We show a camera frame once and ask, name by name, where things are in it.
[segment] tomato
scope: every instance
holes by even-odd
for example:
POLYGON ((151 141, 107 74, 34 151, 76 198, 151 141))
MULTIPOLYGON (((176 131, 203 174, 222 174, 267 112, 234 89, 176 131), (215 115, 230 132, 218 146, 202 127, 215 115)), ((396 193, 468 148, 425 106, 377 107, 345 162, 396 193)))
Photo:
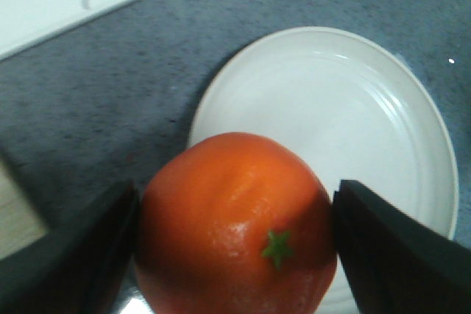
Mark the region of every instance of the tomato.
POLYGON ((306 314, 336 269, 331 204, 313 171, 265 137, 184 151, 144 191, 136 275, 157 314, 306 314))

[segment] gray surface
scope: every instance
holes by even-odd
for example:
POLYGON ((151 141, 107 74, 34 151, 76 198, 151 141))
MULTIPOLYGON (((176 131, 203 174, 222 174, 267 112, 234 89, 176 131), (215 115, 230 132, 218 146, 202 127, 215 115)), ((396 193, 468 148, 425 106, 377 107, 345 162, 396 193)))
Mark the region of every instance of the gray surface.
POLYGON ((456 240, 471 248, 470 20, 471 0, 140 0, 0 63, 1 144, 59 224, 183 150, 204 89, 243 46, 337 27, 403 55, 435 100, 458 159, 456 240))

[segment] plate rim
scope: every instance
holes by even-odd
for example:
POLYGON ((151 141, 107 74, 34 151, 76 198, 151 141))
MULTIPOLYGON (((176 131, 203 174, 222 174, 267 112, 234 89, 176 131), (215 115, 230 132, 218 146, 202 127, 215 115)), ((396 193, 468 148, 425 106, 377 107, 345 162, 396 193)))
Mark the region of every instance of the plate rim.
POLYGON ((431 95, 429 92, 426 90, 425 86, 420 82, 420 80, 415 76, 415 74, 412 72, 412 70, 404 64, 402 61, 400 61, 397 57, 395 57, 390 51, 386 50, 382 46, 376 44, 375 42, 362 37, 360 35, 357 35, 352 32, 345 31, 343 29, 337 29, 333 27, 327 27, 327 26, 296 26, 292 27, 289 29, 281 29, 279 31, 270 33, 268 35, 265 35, 261 38, 258 38, 257 40, 254 40, 247 46, 243 47, 235 55, 233 55, 223 66, 222 68, 219 69, 219 71, 216 73, 214 78, 211 80, 210 84, 206 87, 205 92, 203 93, 201 99, 199 100, 198 106, 196 108, 196 112, 194 114, 193 120, 191 121, 191 127, 188 135, 188 142, 187 142, 187 147, 192 146, 194 143, 192 142, 192 137, 194 136, 194 131, 196 129, 196 125, 198 121, 200 120, 200 117, 202 115, 202 110, 203 106, 205 105, 205 102, 208 101, 208 97, 215 87, 215 85, 220 81, 219 79, 225 75, 225 72, 232 67, 237 61, 239 61, 244 55, 247 55, 247 52, 250 52, 254 49, 256 49, 259 46, 262 46, 263 44, 276 40, 277 38, 283 37, 283 36, 290 36, 293 34, 297 34, 300 32, 310 32, 311 34, 316 34, 316 33, 327 33, 330 35, 340 35, 345 38, 349 38, 351 40, 356 40, 360 43, 363 43, 364 45, 367 45, 374 50, 380 52, 384 56, 387 57, 388 60, 392 61, 395 65, 399 66, 399 68, 405 72, 406 76, 408 77, 409 81, 416 85, 417 88, 419 89, 419 92, 425 97, 428 106, 431 108, 431 111, 433 113, 433 116, 439 123, 440 130, 443 135, 443 142, 446 145, 447 152, 448 152, 448 157, 450 158, 450 164, 452 166, 452 171, 451 175, 453 178, 453 214, 451 215, 450 219, 450 229, 447 234, 447 238, 452 240, 455 237, 456 233, 456 226, 458 222, 458 210, 459 210, 459 179, 458 179, 458 165, 456 161, 456 153, 453 148, 453 142, 450 137, 450 133, 446 127, 445 120, 442 117, 442 114, 439 111, 439 108, 436 106, 435 101, 432 99, 431 95))

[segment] white plate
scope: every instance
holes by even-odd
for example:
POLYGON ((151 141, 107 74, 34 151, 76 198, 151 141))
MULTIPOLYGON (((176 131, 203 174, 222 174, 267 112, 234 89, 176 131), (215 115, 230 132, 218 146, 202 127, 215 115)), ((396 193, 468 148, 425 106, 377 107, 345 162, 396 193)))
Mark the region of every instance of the white plate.
MULTIPOLYGON (((331 196, 340 179, 358 179, 453 236, 458 177, 447 129, 417 78, 369 40, 300 27, 248 46, 205 93, 189 145, 232 131, 291 149, 331 196)), ((316 313, 358 313, 341 266, 316 313)))

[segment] tomato stem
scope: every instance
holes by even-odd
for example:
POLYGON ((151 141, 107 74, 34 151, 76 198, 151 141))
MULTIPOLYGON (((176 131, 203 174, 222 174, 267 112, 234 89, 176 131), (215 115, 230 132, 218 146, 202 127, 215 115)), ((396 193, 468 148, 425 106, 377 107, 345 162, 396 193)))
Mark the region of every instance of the tomato stem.
POLYGON ((271 257, 277 271, 281 269, 284 257, 292 257, 294 255, 293 249, 287 244, 289 235, 289 231, 280 234, 276 234, 272 230, 268 231, 269 245, 261 252, 261 255, 262 257, 271 257))

